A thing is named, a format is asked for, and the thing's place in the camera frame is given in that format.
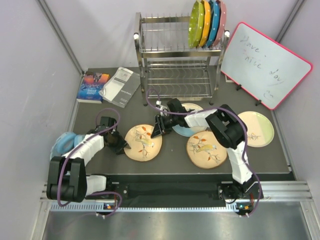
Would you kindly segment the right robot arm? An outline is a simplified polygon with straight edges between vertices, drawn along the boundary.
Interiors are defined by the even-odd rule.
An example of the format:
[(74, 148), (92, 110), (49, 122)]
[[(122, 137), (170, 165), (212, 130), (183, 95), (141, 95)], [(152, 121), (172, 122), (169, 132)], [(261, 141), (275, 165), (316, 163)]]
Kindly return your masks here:
[(210, 128), (218, 143), (227, 150), (231, 163), (234, 194), (240, 199), (252, 194), (257, 185), (257, 200), (262, 197), (262, 186), (257, 174), (249, 166), (247, 147), (247, 126), (227, 105), (200, 111), (186, 110), (181, 102), (174, 98), (164, 107), (160, 101), (150, 105), (160, 114), (155, 116), (152, 138), (169, 133), (173, 126), (185, 128)]

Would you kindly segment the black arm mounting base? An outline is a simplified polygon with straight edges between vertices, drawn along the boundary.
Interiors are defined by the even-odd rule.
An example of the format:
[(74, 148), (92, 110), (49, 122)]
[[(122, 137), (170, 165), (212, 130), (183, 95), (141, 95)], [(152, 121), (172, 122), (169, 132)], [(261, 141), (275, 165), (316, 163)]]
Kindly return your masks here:
[(130, 209), (192, 209), (224, 207), (245, 202), (236, 210), (252, 213), (263, 199), (260, 182), (254, 176), (239, 184), (229, 174), (120, 174), (106, 177), (105, 193), (118, 193), (121, 207)]

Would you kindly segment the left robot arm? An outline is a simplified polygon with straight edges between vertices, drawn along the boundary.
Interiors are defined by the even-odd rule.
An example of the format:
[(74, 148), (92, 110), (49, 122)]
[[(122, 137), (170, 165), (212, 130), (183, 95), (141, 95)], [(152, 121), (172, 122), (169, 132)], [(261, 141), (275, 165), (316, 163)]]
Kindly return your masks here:
[(93, 193), (109, 198), (114, 191), (107, 177), (87, 175), (86, 165), (102, 149), (108, 147), (116, 155), (125, 153), (130, 145), (117, 131), (117, 120), (103, 116), (100, 124), (85, 135), (74, 134), (73, 146), (53, 156), (49, 164), (46, 196), (50, 200), (82, 202)]

